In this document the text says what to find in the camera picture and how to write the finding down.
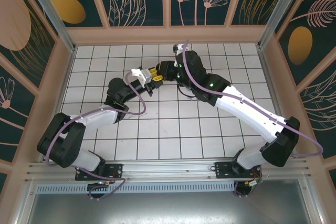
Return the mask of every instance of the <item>grid floor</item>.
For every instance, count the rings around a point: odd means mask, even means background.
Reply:
[[[248,98],[274,112],[254,44],[192,44],[208,72],[229,80]],[[72,66],[61,111],[78,115],[96,109],[106,99],[112,78],[132,68],[155,67],[174,60],[173,45],[81,46]],[[230,113],[181,95],[176,82],[165,82],[154,95],[142,94],[144,115],[86,132],[82,147],[106,160],[233,157],[262,137]],[[141,111],[138,98],[127,103]]]

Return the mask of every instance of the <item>vent grille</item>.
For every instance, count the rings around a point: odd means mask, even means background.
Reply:
[[[117,185],[108,189],[99,188],[92,193],[111,192]],[[36,194],[86,194],[88,184],[42,184],[38,185]],[[234,182],[194,182],[194,183],[126,183],[115,193],[186,193],[233,191]]]

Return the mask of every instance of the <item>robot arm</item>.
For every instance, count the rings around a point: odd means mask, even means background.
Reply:
[[[298,135],[274,123],[246,103],[243,103],[242,100],[249,101],[273,118],[295,129],[299,128],[299,121],[293,117],[286,120],[258,106],[241,94],[223,77],[207,73],[197,53],[188,50],[186,52],[188,69],[198,84],[213,91],[233,94],[240,97],[241,101],[239,102],[224,95],[215,95],[197,88],[186,74],[182,59],[182,46],[178,45],[174,51],[176,53],[175,61],[163,61],[156,68],[132,70],[132,74],[137,76],[138,80],[131,82],[131,85],[137,92],[148,92],[151,95],[154,89],[163,84],[163,80],[176,81],[178,85],[190,89],[198,100],[230,112],[258,131],[264,138],[265,143],[239,150],[232,160],[232,169],[235,174],[242,174],[247,169],[263,163],[271,163],[279,167],[284,166],[298,141]],[[95,130],[122,120],[125,113],[112,111],[112,109],[128,111],[125,103],[135,96],[135,93],[122,79],[112,79],[109,83],[106,101],[100,107],[101,111],[92,113],[85,118],[82,117],[69,125],[63,132],[67,133],[66,137],[63,138],[60,136],[53,146],[50,159],[61,167],[81,167],[97,175],[101,175],[104,169],[104,159],[97,154],[80,149],[84,131]],[[111,108],[111,110],[106,111],[103,110],[104,108]],[[77,115],[67,116],[63,113],[55,115],[38,144],[38,151],[46,155],[51,140],[59,129],[75,117]]]

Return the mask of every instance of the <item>white tiled floor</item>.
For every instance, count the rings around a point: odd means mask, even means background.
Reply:
[[[112,78],[123,78],[131,68],[155,67],[173,60],[171,45],[79,47],[62,105],[73,115],[96,109],[106,99]],[[219,74],[245,96],[274,112],[265,76],[254,44],[192,44],[208,72]],[[192,95],[185,88],[181,90]],[[181,95],[176,83],[167,82],[150,97],[142,94],[144,115],[86,132],[82,147],[106,160],[233,157],[261,136],[230,113]],[[142,110],[139,99],[127,103]]]

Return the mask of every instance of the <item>purple cable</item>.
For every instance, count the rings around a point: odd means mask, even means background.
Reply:
[[[48,151],[47,151],[47,154],[46,154],[46,163],[48,166],[54,166],[54,165],[57,165],[57,164],[51,164],[49,162],[49,156],[50,156],[50,152],[51,152],[51,149],[52,147],[54,146],[55,142],[57,141],[58,137],[60,136],[60,134],[62,133],[62,131],[68,127],[72,122],[78,120],[78,119],[81,119],[81,118],[84,118],[85,116],[88,116],[88,115],[91,115],[93,113],[96,113],[96,112],[99,112],[99,111],[117,111],[117,112],[121,112],[121,113],[125,113],[125,114],[130,114],[130,115],[142,115],[143,113],[146,112],[146,104],[144,102],[144,100],[142,99],[142,97],[140,96],[140,94],[137,92],[137,90],[131,85],[130,81],[128,80],[128,76],[131,74],[131,72],[127,73],[126,74],[126,83],[128,84],[128,86],[132,89],[132,91],[136,94],[137,97],[139,97],[142,105],[143,105],[143,111],[142,112],[139,112],[139,113],[136,113],[136,112],[128,112],[128,111],[124,111],[124,110],[118,110],[118,109],[114,109],[114,108],[102,108],[102,109],[96,109],[96,110],[92,110],[92,111],[89,111],[87,113],[84,113],[83,115],[80,115],[74,119],[71,119],[69,122],[65,123],[63,125],[63,127],[61,127],[61,129],[56,133],[56,135],[54,136],[49,148],[48,148]],[[86,170],[86,169],[83,169],[83,168],[79,168],[80,170],[82,170],[83,172],[93,176],[93,177],[96,177],[96,178],[100,178],[100,179],[104,179],[104,180],[109,180],[109,181],[118,181],[118,180],[122,180],[123,182],[117,186],[112,192],[100,197],[100,199],[104,199],[104,198],[107,198],[108,196],[112,195],[116,190],[118,190],[124,183],[125,183],[125,179],[124,178],[108,178],[108,177],[101,177],[101,176],[98,176],[96,174],[93,174],[91,173],[90,171]],[[106,187],[106,186],[97,186],[97,187],[94,187],[92,188],[90,191],[89,191],[89,196],[90,198],[91,197],[91,192],[97,188],[101,188],[101,187]]]
[[[185,49],[186,49],[186,46],[188,44],[188,40],[184,43],[183,45],[183,51],[182,51],[182,58],[183,58],[183,64],[185,66],[185,71],[188,75],[188,77],[190,78],[190,80],[192,81],[192,83],[198,87],[199,89],[205,91],[205,92],[208,92],[208,93],[211,93],[211,94],[216,94],[216,95],[221,95],[221,96],[226,96],[226,97],[230,97],[230,98],[233,98],[233,99],[236,99],[240,102],[243,102],[245,103],[246,105],[252,107],[253,109],[255,109],[256,111],[258,111],[259,113],[261,113],[262,115],[264,115],[265,117],[267,117],[268,119],[270,119],[271,121],[279,124],[280,126],[308,139],[309,141],[311,141],[313,144],[315,144],[320,150],[318,152],[315,152],[315,153],[296,153],[296,154],[291,154],[292,157],[305,157],[305,156],[318,156],[318,155],[321,155],[323,153],[323,147],[316,141],[314,140],[313,138],[297,131],[296,129],[284,124],[284,123],[281,123],[281,122],[278,122],[277,119],[273,118],[272,116],[268,115],[267,113],[265,113],[263,110],[259,109],[258,107],[256,107],[254,104],[250,103],[249,101],[246,101],[246,100],[242,100],[240,97],[237,97],[235,95],[232,95],[232,94],[228,94],[228,93],[224,93],[224,92],[217,92],[217,91],[213,91],[213,90],[210,90],[210,89],[207,89],[207,88],[204,88],[202,87],[201,85],[199,85],[195,79],[193,78],[193,76],[191,75],[189,69],[188,69],[188,65],[187,65],[187,59],[186,59],[186,55],[185,55]]]

